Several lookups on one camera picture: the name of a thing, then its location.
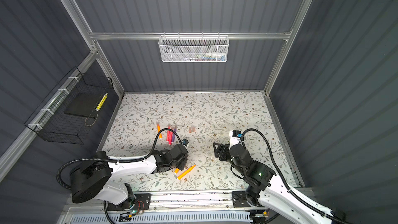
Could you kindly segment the red-pink highlighter pen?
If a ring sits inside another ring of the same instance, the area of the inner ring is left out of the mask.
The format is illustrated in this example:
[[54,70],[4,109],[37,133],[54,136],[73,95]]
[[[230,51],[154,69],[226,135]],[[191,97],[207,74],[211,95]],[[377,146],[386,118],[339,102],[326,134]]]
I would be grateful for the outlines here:
[[169,145],[172,145],[174,143],[174,132],[169,131]]

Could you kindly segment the yellow highlighter pen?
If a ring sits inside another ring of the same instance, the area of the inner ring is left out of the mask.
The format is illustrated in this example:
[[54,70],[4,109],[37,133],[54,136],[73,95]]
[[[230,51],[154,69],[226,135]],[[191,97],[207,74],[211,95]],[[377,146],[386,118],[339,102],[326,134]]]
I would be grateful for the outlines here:
[[196,167],[196,165],[193,165],[191,167],[189,167],[187,170],[185,170],[182,174],[180,174],[177,179],[181,180],[182,178],[184,178],[187,174],[189,174],[194,168]]

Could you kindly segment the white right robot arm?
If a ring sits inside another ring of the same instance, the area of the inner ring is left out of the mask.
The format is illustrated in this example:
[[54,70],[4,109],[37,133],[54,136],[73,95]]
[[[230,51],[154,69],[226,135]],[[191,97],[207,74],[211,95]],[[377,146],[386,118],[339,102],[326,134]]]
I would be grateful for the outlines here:
[[285,185],[272,168],[254,160],[241,144],[213,143],[215,157],[227,161],[248,184],[246,199],[251,206],[263,206],[295,224],[343,224],[345,214],[333,211]]

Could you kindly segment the pink highlighter pen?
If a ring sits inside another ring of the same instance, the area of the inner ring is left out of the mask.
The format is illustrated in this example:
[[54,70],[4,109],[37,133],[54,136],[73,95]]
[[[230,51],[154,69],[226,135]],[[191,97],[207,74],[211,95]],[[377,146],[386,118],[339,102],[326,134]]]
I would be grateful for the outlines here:
[[168,144],[169,146],[171,146],[171,143],[172,143],[172,141],[171,141],[171,131],[170,131],[170,128],[171,128],[171,125],[169,124],[169,125],[168,125],[167,136],[166,136],[166,141],[167,141],[167,144]]

